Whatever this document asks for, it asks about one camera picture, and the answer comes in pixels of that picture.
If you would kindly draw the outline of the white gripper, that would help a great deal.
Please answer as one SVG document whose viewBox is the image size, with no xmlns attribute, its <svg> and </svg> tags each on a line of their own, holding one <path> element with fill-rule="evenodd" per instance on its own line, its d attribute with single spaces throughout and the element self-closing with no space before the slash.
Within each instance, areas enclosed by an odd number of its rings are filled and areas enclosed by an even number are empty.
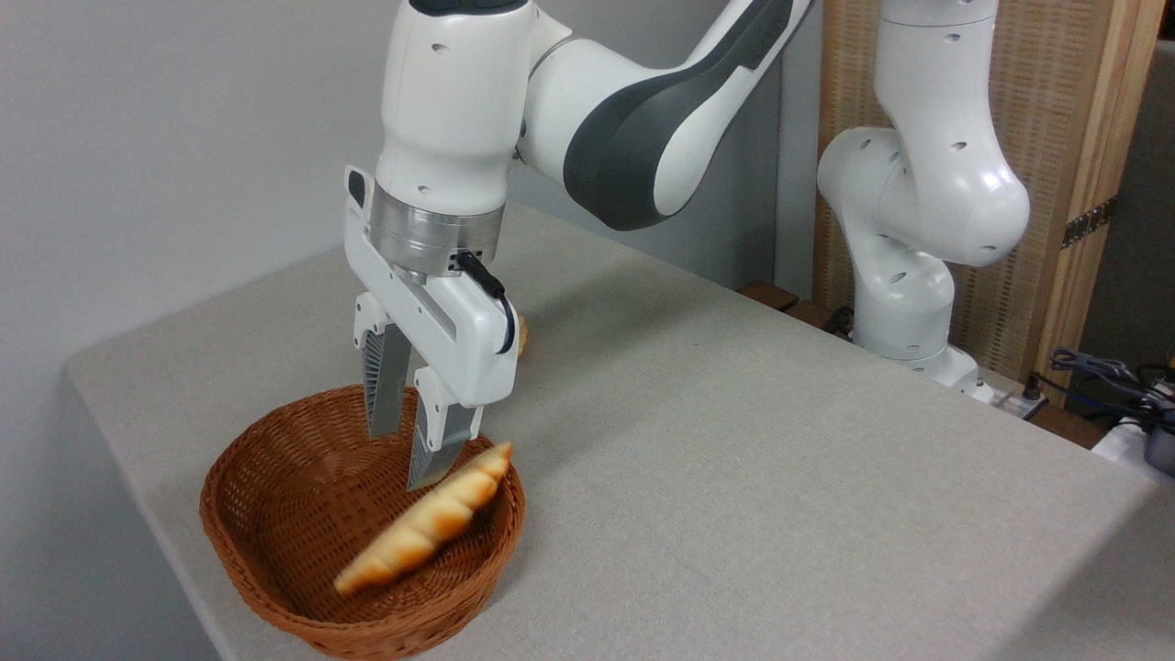
<svg viewBox="0 0 1175 661">
<path fill-rule="evenodd" d="M 517 352 L 502 352 L 508 313 L 469 275 L 428 275 L 416 284 L 372 245 L 381 188 L 370 174 L 347 167 L 347 189 L 345 255 L 368 290 L 355 301 L 352 343 L 364 360 L 371 438 L 400 429 L 412 348 L 427 364 L 414 375 L 417 407 L 407 483 L 414 492 L 454 468 L 466 441 L 481 431 L 479 405 L 512 392 Z"/>
</svg>

